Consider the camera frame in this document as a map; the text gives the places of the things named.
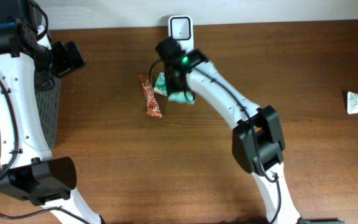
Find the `teal tissue packet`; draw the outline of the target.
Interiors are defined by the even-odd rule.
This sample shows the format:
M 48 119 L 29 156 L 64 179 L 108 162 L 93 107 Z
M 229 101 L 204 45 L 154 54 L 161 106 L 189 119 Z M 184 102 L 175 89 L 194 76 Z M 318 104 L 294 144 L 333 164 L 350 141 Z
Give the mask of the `teal tissue packet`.
M 154 92 L 159 95 L 167 96 L 169 101 L 177 103 L 186 103 L 189 105 L 193 105 L 195 103 L 195 96 L 191 91 L 168 92 L 165 74 L 163 72 L 160 72 L 157 77 L 157 81 L 154 85 Z

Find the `orange red snack bar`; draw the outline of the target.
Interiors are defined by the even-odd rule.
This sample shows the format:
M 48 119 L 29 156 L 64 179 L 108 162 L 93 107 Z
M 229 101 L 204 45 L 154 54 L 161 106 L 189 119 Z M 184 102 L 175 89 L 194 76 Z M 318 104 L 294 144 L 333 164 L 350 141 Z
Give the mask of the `orange red snack bar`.
M 162 112 L 155 98 L 151 79 L 147 75 L 139 75 L 139 79 L 147 106 L 146 114 L 149 116 L 161 118 Z

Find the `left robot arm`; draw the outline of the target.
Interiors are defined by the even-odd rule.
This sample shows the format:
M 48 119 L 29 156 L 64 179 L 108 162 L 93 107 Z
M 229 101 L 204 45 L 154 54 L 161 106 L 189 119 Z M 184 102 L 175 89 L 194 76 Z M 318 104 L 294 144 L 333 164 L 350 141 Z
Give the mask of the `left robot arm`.
M 102 223 L 77 185 L 74 162 L 55 159 L 41 114 L 52 115 L 56 80 L 85 66 L 74 42 L 53 42 L 35 1 L 0 1 L 0 193 L 50 212 L 62 223 Z

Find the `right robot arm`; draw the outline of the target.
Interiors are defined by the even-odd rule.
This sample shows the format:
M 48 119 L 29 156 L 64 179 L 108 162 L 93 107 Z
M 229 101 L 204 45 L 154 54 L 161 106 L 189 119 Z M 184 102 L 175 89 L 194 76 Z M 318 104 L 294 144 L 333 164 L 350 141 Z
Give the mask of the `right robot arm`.
M 185 51 L 169 37 L 155 48 L 169 94 L 191 91 L 204 98 L 232 129 L 232 154 L 252 175 L 269 223 L 301 223 L 284 176 L 285 141 L 272 106 L 260 107 L 237 91 L 198 49 Z

